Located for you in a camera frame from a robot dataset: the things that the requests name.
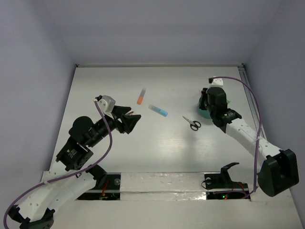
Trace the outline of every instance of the white cable tie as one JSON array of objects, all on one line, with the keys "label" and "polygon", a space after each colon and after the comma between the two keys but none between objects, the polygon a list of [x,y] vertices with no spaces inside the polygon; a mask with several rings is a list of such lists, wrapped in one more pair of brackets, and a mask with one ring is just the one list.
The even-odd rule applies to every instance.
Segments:
[{"label": "white cable tie", "polygon": [[258,136],[257,139],[256,139],[255,141],[257,141],[257,140],[262,140],[262,139],[263,139],[262,136]]}]

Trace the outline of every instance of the orange marker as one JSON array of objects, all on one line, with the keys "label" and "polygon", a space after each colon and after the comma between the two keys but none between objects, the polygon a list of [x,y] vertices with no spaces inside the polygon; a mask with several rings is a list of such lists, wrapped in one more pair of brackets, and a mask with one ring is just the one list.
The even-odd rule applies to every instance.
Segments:
[{"label": "orange marker", "polygon": [[142,103],[142,100],[143,100],[143,97],[145,95],[145,92],[146,92],[146,88],[144,87],[140,93],[140,96],[139,96],[139,99],[138,99],[138,102],[137,104],[141,104]]}]

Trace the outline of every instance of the scissor blade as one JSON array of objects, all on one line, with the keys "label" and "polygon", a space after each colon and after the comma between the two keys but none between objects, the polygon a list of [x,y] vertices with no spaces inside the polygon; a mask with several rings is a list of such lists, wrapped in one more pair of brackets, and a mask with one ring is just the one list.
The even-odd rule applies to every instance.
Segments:
[{"label": "scissor blade", "polygon": [[186,121],[188,121],[190,124],[194,124],[191,120],[189,120],[188,118],[182,116]]}]

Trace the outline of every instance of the wire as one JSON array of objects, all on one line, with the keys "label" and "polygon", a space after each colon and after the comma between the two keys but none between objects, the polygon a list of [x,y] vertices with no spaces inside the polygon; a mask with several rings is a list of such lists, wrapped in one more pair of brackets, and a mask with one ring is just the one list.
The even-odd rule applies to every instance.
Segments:
[{"label": "wire", "polygon": [[204,189],[206,189],[206,190],[211,190],[211,188],[206,188],[206,185],[205,185],[205,187],[203,186],[203,183],[206,183],[206,180],[204,180],[202,183],[201,183],[201,187],[203,187]]},{"label": "wire", "polygon": [[[240,190],[231,190],[229,193],[231,192],[241,192],[241,193],[244,193],[243,191],[240,191]],[[228,191],[215,191],[213,192],[213,194],[219,194],[219,193],[228,193]]]},{"label": "wire", "polygon": [[237,182],[237,183],[239,184],[240,187],[242,187],[242,189],[243,189],[243,191],[244,191],[244,194],[247,195],[246,191],[244,190],[243,185],[242,185],[240,182]]},{"label": "wire", "polygon": [[248,195],[244,196],[243,198],[247,198],[249,195],[251,195],[252,193],[256,192],[258,186],[256,185],[257,182],[257,158],[258,158],[258,148],[259,148],[259,137],[261,135],[261,131],[262,131],[262,116],[261,116],[261,112],[259,109],[259,105],[258,105],[258,101],[256,99],[256,96],[254,95],[254,92],[251,90],[251,88],[245,84],[243,81],[236,79],[234,77],[229,77],[229,76],[216,76],[216,77],[212,77],[211,79],[230,79],[230,80],[236,80],[240,83],[242,83],[246,88],[248,88],[248,90],[250,91],[250,93],[252,94],[254,101],[256,103],[256,108],[257,108],[257,112],[258,112],[258,119],[259,119],[259,124],[258,124],[258,130],[257,130],[257,136],[256,136],[256,144],[255,144],[255,153],[254,153],[254,178],[253,178],[253,191],[250,192]]},{"label": "wire", "polygon": [[230,193],[232,193],[232,191],[234,190],[234,188],[235,188],[235,185],[233,185],[233,188],[232,188],[231,192],[228,192],[227,195],[229,195]]},{"label": "wire", "polygon": [[105,190],[106,190],[106,188],[107,188],[107,186],[108,186],[108,183],[109,183],[109,181],[107,180],[106,183],[105,183],[105,187],[103,188],[102,194],[101,194],[100,197],[104,197],[104,196],[105,196]]},{"label": "wire", "polygon": [[[82,169],[82,170],[80,170],[80,171],[78,171],[78,172],[75,172],[75,173],[71,173],[71,174],[69,174],[69,175],[65,175],[65,176],[62,176],[62,177],[58,177],[58,178],[54,178],[54,179],[48,180],[47,183],[53,183],[53,182],[56,182],[56,181],[59,181],[59,180],[63,180],[63,179],[66,179],[66,178],[75,176],[75,175],[77,175],[77,174],[81,174],[81,173],[83,173],[83,172],[85,172],[85,171],[87,171],[87,170],[93,168],[93,167],[96,166],[97,164],[99,164],[99,163],[108,155],[108,153],[110,152],[111,147],[112,147],[112,134],[111,134],[111,129],[110,129],[108,123],[107,123],[107,120],[106,120],[104,114],[102,113],[102,111],[100,110],[100,108],[99,108],[99,106],[98,106],[97,100],[94,100],[94,104],[95,104],[95,106],[96,106],[98,112],[100,113],[100,115],[101,115],[101,117],[102,117],[102,120],[104,121],[105,126],[106,126],[107,131],[108,131],[108,135],[109,135],[109,139],[110,139],[110,143],[109,143],[108,149],[106,150],[105,154],[104,154],[99,160],[97,160],[94,164],[88,166],[87,168]],[[35,189],[37,189],[37,188],[39,188],[39,187],[41,187],[41,186],[43,186],[43,185],[45,185],[45,183],[40,183],[40,184],[35,185],[34,187],[31,187],[29,190],[27,190],[27,191],[25,191],[24,193],[22,193],[19,197],[17,197],[17,198],[10,204],[10,206],[8,207],[8,209],[5,211],[4,217],[3,217],[3,225],[4,225],[4,228],[5,228],[5,229],[9,229],[8,224],[7,224],[7,217],[8,217],[8,214],[9,214],[10,209],[11,209],[11,208],[12,208],[12,207],[13,207],[22,197],[24,197],[24,196],[27,195],[28,193],[32,192],[33,190],[35,190]]]}]

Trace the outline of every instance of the scissor handle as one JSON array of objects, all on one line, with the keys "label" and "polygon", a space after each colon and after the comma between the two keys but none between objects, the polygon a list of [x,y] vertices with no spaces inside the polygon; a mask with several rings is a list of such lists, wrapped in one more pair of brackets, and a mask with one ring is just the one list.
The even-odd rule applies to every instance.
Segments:
[{"label": "scissor handle", "polygon": [[190,124],[190,126],[191,126],[191,129],[194,131],[197,131],[199,129],[199,126],[197,126],[196,124],[195,125]]},{"label": "scissor handle", "polygon": [[200,122],[198,122],[198,121],[193,121],[193,123],[194,123],[198,128],[201,127],[201,123],[200,123]]}]

